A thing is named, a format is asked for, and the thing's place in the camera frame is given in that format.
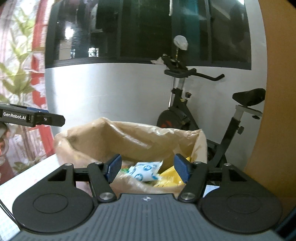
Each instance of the white and blue wrapper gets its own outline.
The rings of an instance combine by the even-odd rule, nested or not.
[[[158,171],[162,164],[162,161],[138,162],[135,166],[130,167],[127,174],[134,177],[138,181],[155,181],[160,179]]]

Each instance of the window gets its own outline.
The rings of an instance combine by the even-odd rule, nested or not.
[[[175,55],[183,35],[187,66],[251,68],[250,32],[244,0],[63,0],[52,8],[48,32],[53,54],[46,67],[88,62],[150,63]]]

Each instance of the trash bin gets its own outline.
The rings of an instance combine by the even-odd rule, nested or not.
[[[191,162],[207,162],[207,143],[202,130],[183,131],[157,126],[97,119],[56,135],[54,140],[59,163],[73,163],[75,168],[87,167],[96,161],[106,162],[119,153],[123,161],[163,161],[159,173],[173,166],[174,155],[191,156]],[[91,195],[87,184],[77,184]],[[178,195],[183,185],[153,187],[119,172],[111,188],[120,193],[173,193]]]

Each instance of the stationary bike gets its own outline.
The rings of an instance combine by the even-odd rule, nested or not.
[[[200,129],[195,122],[190,110],[187,107],[188,99],[191,97],[191,93],[186,92],[185,98],[182,97],[183,86],[185,79],[191,75],[199,76],[211,81],[218,81],[225,77],[224,74],[218,77],[211,77],[205,74],[197,73],[196,69],[187,69],[187,67],[180,62],[178,57],[178,50],[187,50],[187,47],[180,46],[174,39],[174,44],[177,46],[177,54],[175,58],[171,58],[164,54],[161,59],[168,67],[164,71],[166,75],[174,77],[173,85],[170,94],[170,100],[168,109],[163,111],[158,120],[157,126],[161,128],[176,128],[180,130],[198,130]],[[262,116],[262,112],[259,110],[251,109],[250,106],[257,105],[265,99],[265,89],[257,88],[250,91],[234,93],[232,98],[239,103],[235,106],[234,116],[231,118],[228,128],[224,134],[224,137],[220,144],[207,140],[208,146],[208,162],[214,167],[221,167],[224,163],[227,163],[225,152],[227,151],[236,132],[242,134],[244,127],[239,126],[242,115],[244,112],[253,115],[254,119],[259,120]]]

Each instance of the black saddle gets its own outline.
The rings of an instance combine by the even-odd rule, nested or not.
[[[237,92],[232,95],[232,98],[243,106],[252,106],[261,103],[265,100],[265,89],[258,88],[250,91]]]

